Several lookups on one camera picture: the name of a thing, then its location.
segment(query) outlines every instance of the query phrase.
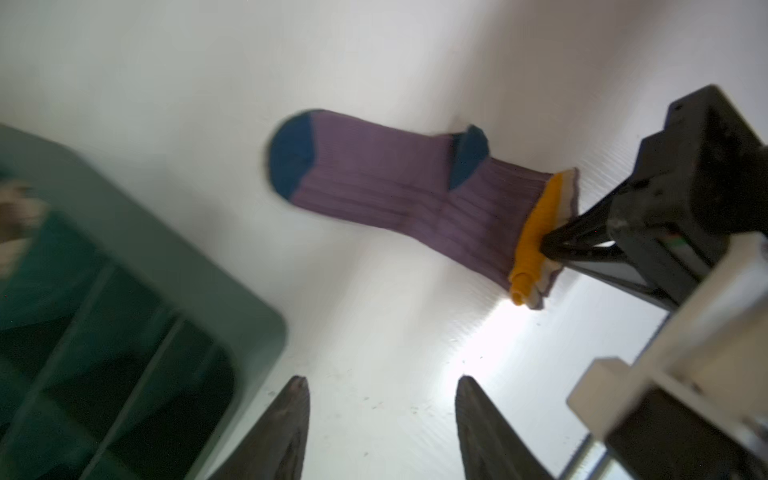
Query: white surface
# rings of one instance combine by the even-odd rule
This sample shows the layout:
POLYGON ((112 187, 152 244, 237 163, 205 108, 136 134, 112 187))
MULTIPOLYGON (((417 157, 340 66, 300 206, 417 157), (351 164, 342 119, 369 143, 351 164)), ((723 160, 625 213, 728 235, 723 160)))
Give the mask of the white surface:
POLYGON ((0 121, 88 154, 285 316, 250 418, 309 378, 304 478, 462 478, 462 373, 557 473, 585 433, 579 375, 631 361, 662 313, 572 272, 543 313, 513 309, 414 240, 299 211, 266 182, 270 133, 306 108, 471 121, 496 157, 580 167, 587 207, 700 86, 768 132, 767 25, 763 0, 4 0, 0 121))

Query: purple sock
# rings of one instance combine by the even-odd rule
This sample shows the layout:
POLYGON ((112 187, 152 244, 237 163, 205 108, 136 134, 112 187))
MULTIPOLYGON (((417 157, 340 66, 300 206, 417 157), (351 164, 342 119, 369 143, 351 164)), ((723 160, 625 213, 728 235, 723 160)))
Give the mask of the purple sock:
POLYGON ((270 145, 270 180, 290 203, 413 237, 505 290, 550 177, 489 157, 474 126, 428 136, 310 111, 270 145))

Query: yellow sock lining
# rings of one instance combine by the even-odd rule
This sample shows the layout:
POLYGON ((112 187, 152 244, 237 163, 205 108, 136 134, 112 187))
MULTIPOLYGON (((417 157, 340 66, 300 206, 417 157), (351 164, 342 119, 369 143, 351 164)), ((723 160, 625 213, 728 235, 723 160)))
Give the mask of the yellow sock lining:
POLYGON ((552 274, 562 268, 560 263, 545 257, 539 248, 544 235, 571 219, 575 181, 575 169, 553 175, 525 221, 515 248, 515 266, 509 274, 509 293, 515 305, 538 307, 552 274))

